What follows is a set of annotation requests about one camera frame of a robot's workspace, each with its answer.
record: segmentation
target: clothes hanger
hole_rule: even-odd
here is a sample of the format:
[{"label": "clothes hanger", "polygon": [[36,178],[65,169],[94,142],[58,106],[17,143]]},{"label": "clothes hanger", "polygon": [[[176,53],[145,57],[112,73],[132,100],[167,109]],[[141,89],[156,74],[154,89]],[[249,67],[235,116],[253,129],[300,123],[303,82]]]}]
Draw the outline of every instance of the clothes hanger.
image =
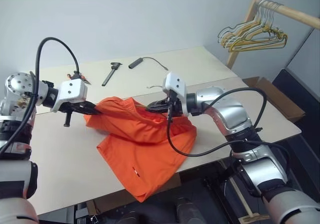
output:
[{"label": "clothes hanger", "polygon": [[[241,37],[238,37],[236,40],[232,40],[232,42],[229,42],[226,45],[226,47],[229,47],[229,52],[240,49],[240,48],[235,48],[236,46],[243,46],[248,44],[251,45],[251,47],[258,47],[260,43],[263,47],[265,47],[267,44],[271,46],[272,44],[281,43],[283,41],[285,45],[287,39],[282,38],[282,34],[279,32],[279,29],[272,28],[272,24],[274,21],[273,8],[275,8],[276,6],[278,6],[278,4],[273,5],[270,9],[267,9],[266,19],[263,20],[263,22],[261,22],[261,25],[259,25],[258,28],[255,27],[253,29],[250,29],[247,32],[245,32]],[[263,32],[268,32],[269,37],[253,38],[254,36]]]},{"label": "clothes hanger", "polygon": [[261,50],[261,49],[275,49],[275,48],[283,48],[288,40],[288,36],[286,34],[283,35],[281,40],[273,41],[270,43],[260,43],[256,45],[247,45],[244,46],[236,46],[232,47],[229,52],[241,52],[241,51],[253,51],[253,50]]},{"label": "clothes hanger", "polygon": [[264,0],[261,0],[258,4],[258,12],[255,18],[257,18],[257,22],[250,23],[248,26],[240,27],[238,30],[236,30],[232,35],[229,35],[227,39],[224,42],[221,42],[221,45],[224,48],[229,47],[229,44],[231,45],[235,40],[242,37],[245,32],[248,32],[251,29],[256,29],[258,27],[262,26],[262,23],[265,22],[265,8],[261,7],[261,3],[264,2]]},{"label": "clothes hanger", "polygon": [[239,30],[241,30],[241,29],[245,30],[246,28],[251,28],[251,27],[259,24],[261,21],[260,3],[258,4],[257,9],[258,9],[257,14],[255,15],[255,17],[252,21],[237,24],[233,30],[225,29],[224,32],[222,30],[220,32],[221,34],[220,35],[218,34],[218,37],[220,36],[218,39],[218,43],[221,43],[221,45],[224,46],[224,43],[226,41],[228,41],[230,38],[232,38],[233,36],[239,35],[239,33],[238,33]]},{"label": "clothes hanger", "polygon": [[[259,7],[261,5],[261,3],[263,3],[265,0],[261,0],[259,2]],[[232,39],[229,39],[229,41],[224,45],[224,48],[230,47],[231,45],[233,45],[234,42],[238,41],[238,40],[242,40],[245,39],[246,36],[254,31],[257,30],[261,30],[261,32],[264,30],[265,24],[267,23],[268,20],[268,10],[266,10],[265,8],[262,8],[261,10],[261,20],[259,25],[255,25],[249,29],[245,29],[245,30],[241,30],[241,33],[238,33],[236,36],[234,36]]]}]

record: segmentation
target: white wall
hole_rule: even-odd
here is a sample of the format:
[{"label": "white wall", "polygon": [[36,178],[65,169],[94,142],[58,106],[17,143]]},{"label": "white wall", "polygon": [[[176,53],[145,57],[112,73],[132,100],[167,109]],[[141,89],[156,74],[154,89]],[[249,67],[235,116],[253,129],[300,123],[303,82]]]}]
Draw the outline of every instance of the white wall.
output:
[{"label": "white wall", "polygon": [[[314,16],[320,0],[275,0]],[[0,82],[32,69],[46,36],[65,41],[79,62],[205,45],[223,63],[227,50],[218,32],[244,19],[251,0],[0,0]],[[273,79],[286,65],[309,27],[283,16],[275,23],[288,33],[284,49],[241,53],[234,66],[241,77]],[[42,67],[71,64],[56,43],[43,50]]]},{"label": "white wall", "polygon": [[320,101],[320,31],[315,29],[287,70]]}]

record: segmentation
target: black tool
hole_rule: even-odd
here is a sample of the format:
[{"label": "black tool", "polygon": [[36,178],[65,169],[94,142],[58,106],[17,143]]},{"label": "black tool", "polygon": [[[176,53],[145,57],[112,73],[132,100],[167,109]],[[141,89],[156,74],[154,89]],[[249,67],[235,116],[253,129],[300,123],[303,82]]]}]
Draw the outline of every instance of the black tool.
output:
[{"label": "black tool", "polygon": [[138,64],[140,64],[145,58],[149,58],[154,60],[155,62],[157,62],[162,68],[164,68],[166,71],[168,71],[168,68],[163,66],[158,60],[156,60],[155,58],[152,57],[143,57],[143,58],[138,58],[136,61],[134,61],[133,63],[131,63],[128,67],[130,69],[133,69],[134,67],[136,67]]},{"label": "black tool", "polygon": [[122,63],[112,62],[111,65],[112,65],[111,72],[106,77],[106,79],[103,81],[102,86],[105,86],[108,83],[108,81],[111,78],[111,76],[113,75],[113,73],[120,67],[120,65],[122,65]]}]

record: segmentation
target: metal tool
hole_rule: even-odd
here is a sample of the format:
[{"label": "metal tool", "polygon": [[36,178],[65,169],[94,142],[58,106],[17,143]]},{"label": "metal tool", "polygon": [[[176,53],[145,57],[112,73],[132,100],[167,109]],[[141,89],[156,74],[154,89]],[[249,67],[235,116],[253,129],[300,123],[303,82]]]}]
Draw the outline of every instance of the metal tool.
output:
[{"label": "metal tool", "polygon": [[111,72],[108,74],[106,79],[103,81],[102,86],[105,86],[108,83],[108,81],[111,78],[111,76],[113,75],[113,73],[120,67],[120,65],[122,65],[122,63],[112,62],[111,65],[112,65]]},{"label": "metal tool", "polygon": [[74,75],[71,76],[71,74],[67,74],[66,75],[68,77],[68,79],[73,80],[73,79],[77,79],[80,77],[80,79],[85,82],[86,84],[91,85],[91,83],[86,79],[86,77],[84,77],[81,73],[77,74],[76,72],[74,72]]}]

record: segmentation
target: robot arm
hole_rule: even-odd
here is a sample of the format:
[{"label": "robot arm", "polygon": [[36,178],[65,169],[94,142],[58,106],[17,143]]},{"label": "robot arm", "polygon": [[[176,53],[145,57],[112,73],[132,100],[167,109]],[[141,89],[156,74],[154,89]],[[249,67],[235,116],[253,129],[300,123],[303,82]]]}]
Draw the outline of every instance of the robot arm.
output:
[{"label": "robot arm", "polygon": [[[243,106],[231,97],[219,98],[225,93],[224,89],[210,87],[187,93],[184,81],[170,73],[163,82],[162,90],[168,97],[151,103],[147,110],[168,112],[169,117],[210,115],[226,140],[232,141],[232,155],[237,159],[234,171],[252,196],[262,198],[274,223],[318,223],[320,205],[305,193],[287,186],[284,169],[270,148],[262,145]],[[214,106],[209,106],[218,98]]]},{"label": "robot arm", "polygon": [[[31,99],[32,86],[31,76],[26,73],[15,73],[5,80],[6,96],[0,103],[0,148],[4,148],[21,124]],[[80,78],[63,82],[59,89],[53,86],[48,81],[39,82],[36,105],[66,113],[64,126],[70,125],[72,112],[99,113],[94,104],[86,101],[87,87]],[[0,223],[38,222],[36,212],[27,201],[37,189],[38,167],[29,161],[35,116],[36,109],[0,160]]]}]

